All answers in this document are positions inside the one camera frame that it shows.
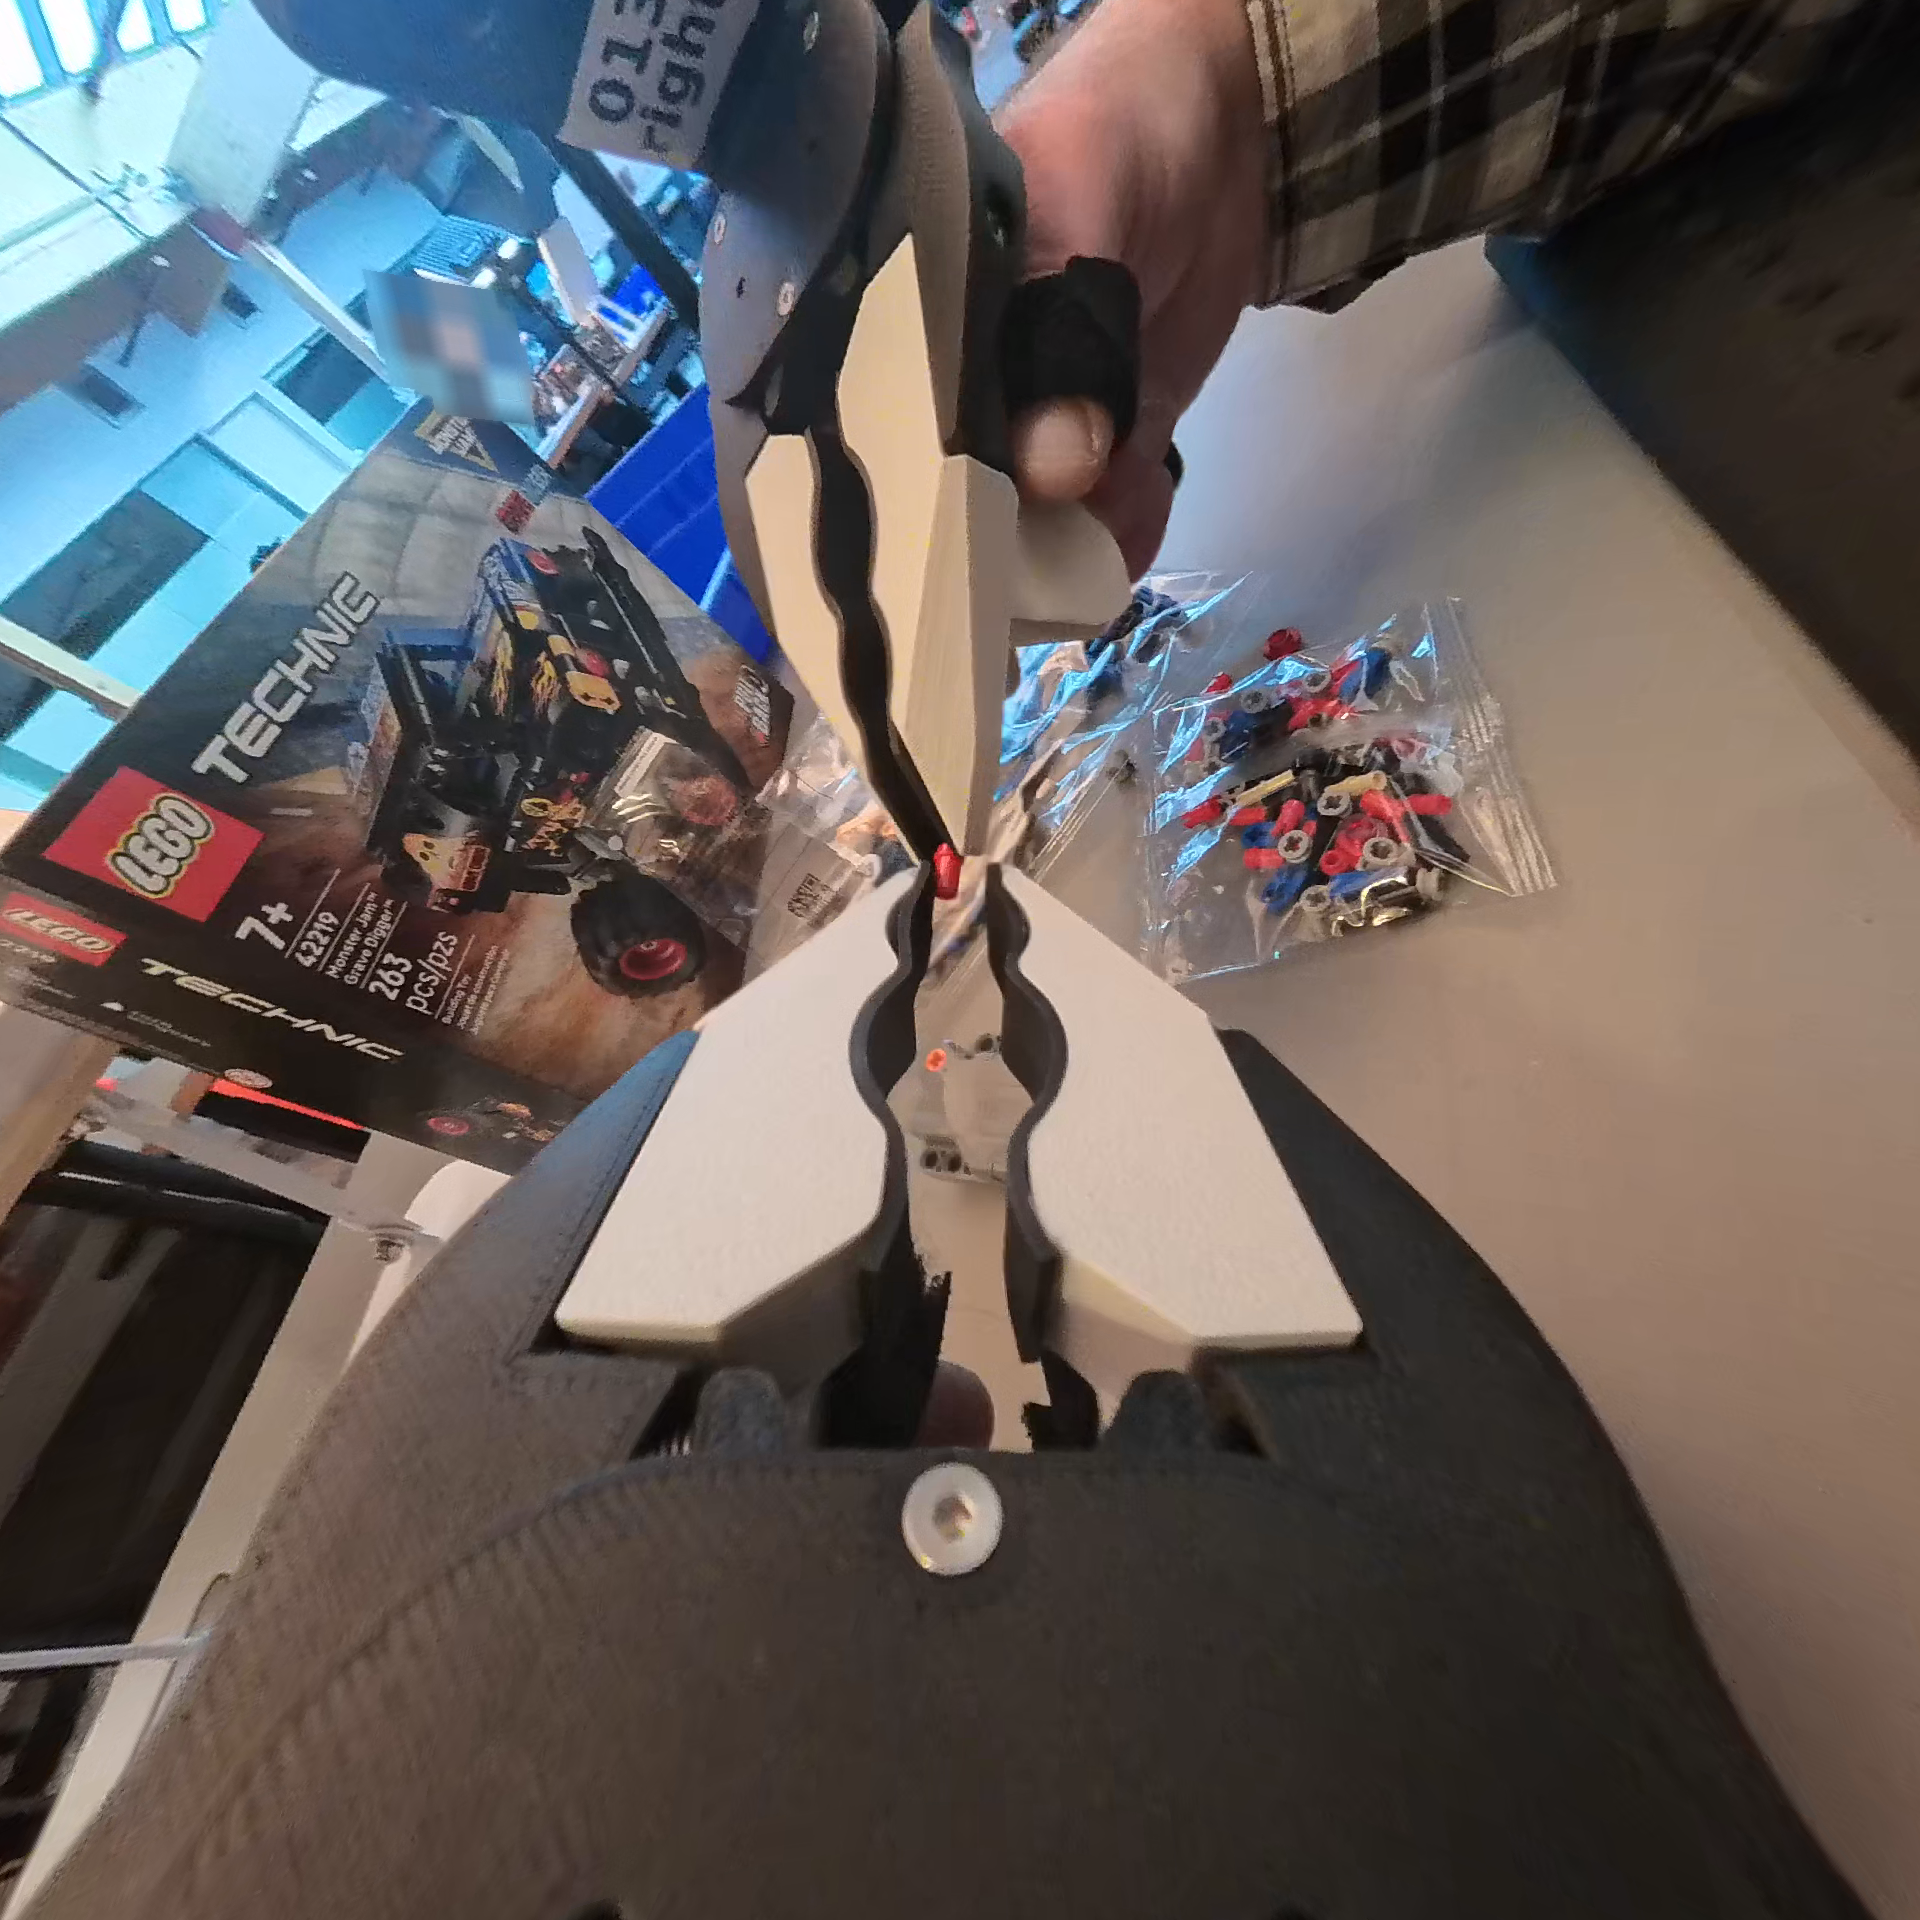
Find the blue plastic bin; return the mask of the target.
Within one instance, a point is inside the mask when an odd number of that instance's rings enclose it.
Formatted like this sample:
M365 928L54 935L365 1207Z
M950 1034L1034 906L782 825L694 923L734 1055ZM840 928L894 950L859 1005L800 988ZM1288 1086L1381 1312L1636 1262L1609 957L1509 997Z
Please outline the blue plastic bin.
M587 488L587 504L753 660L775 660L776 642L732 561L706 396L683 397L655 424Z

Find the grey toy motor block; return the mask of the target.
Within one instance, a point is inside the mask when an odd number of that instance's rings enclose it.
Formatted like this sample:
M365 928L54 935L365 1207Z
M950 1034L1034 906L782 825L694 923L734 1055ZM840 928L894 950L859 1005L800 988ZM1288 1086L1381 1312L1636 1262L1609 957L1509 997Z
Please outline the grey toy motor block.
M1000 1189L1030 1093L1002 1059L1002 1034L977 1030L923 1043L894 1110L914 1171Z

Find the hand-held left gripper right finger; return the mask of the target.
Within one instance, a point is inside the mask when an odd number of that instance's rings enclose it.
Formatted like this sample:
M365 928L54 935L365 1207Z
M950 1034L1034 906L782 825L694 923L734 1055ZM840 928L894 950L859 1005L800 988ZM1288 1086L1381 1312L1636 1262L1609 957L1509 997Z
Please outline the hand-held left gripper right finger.
M1148 1373L1347 1350L1361 1316L1236 1070L1180 988L1024 873L988 873L1006 1306L1046 1378L1031 1447L1090 1447Z

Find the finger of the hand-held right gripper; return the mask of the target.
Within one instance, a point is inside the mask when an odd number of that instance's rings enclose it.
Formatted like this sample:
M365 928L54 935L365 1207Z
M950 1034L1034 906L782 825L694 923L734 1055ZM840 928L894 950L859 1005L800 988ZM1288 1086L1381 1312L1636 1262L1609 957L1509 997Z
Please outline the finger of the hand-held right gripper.
M854 582L866 631L842 635L859 765L917 854L988 854L1015 648L1107 631L1129 571L1090 508L1024 500L1008 472L944 446L914 238L859 299L836 424L870 508Z
M747 517L784 657L909 849L930 862L948 825L893 721L879 508L842 426L769 437L747 468Z

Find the clear bag of small pins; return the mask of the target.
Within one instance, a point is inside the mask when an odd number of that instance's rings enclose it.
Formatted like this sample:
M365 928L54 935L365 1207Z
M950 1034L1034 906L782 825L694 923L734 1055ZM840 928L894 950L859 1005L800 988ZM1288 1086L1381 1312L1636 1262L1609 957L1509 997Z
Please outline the clear bag of small pins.
M1457 597L1224 647L1138 741L1143 957L1174 986L1557 888Z

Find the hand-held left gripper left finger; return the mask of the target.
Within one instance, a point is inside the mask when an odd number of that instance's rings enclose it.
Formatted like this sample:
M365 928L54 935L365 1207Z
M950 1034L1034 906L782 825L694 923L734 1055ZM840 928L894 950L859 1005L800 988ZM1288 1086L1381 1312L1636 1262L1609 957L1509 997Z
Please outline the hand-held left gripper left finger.
M939 873L849 904L696 1024L558 1330L683 1369L755 1369L822 1437L909 1447L948 1282L909 1225L893 1089L917 1059Z

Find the clear bag of mixed parts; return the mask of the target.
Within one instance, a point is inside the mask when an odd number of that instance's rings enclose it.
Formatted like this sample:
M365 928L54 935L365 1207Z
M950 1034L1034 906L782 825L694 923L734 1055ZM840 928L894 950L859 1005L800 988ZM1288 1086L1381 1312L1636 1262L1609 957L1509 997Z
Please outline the clear bag of mixed parts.
M1210 679L1206 660L1254 597L1249 571L1154 571L1101 635L1043 640L1015 653L988 854L963 862L953 895L933 901L933 980L959 967L977 941L988 862L1046 875L1107 789L1133 778L1149 714ZM894 820L788 662L776 662L776 684L793 694L793 721L782 773L757 794L769 825L744 980L914 864Z

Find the toy truck set box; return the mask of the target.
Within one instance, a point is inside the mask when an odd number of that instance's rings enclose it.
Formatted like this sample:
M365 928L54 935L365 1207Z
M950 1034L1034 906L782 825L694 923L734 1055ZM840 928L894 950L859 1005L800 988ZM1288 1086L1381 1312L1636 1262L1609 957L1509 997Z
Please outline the toy truck set box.
M813 721L416 406L4 853L4 999L517 1171L871 873Z

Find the dark perforated mat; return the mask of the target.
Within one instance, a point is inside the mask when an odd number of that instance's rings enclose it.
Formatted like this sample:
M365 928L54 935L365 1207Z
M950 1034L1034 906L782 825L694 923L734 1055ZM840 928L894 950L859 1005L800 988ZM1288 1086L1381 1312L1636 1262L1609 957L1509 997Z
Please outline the dark perforated mat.
M1918 163L1804 201L1596 210L1490 265L1918 753Z

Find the grey desk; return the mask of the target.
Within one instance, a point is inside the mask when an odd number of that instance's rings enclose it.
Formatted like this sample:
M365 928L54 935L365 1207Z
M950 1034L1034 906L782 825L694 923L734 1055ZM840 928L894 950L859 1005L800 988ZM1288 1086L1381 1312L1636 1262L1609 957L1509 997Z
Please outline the grey desk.
M1517 1289L1830 1854L1918 1916L1918 770L1475 243L1251 314L1163 563L1462 602L1557 888L1219 976Z

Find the person's right forearm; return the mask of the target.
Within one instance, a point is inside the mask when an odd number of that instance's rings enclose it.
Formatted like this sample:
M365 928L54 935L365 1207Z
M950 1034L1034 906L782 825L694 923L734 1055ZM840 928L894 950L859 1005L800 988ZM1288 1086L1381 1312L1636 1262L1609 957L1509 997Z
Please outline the person's right forearm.
M1918 49L1918 4L1244 4L1261 305L1336 309L1486 233L1541 238L1754 114Z

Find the person's right hand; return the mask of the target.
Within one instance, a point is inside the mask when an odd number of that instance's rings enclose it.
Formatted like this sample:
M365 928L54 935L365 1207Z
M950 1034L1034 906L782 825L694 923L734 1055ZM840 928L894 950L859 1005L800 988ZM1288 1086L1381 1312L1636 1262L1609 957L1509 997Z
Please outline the person's right hand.
M1024 161L1030 268L1111 259L1141 279L1127 437L1090 397L1013 424L1026 500L1075 500L1143 573L1165 536L1174 433L1265 289L1267 127L1244 4L1104 4L1000 114Z

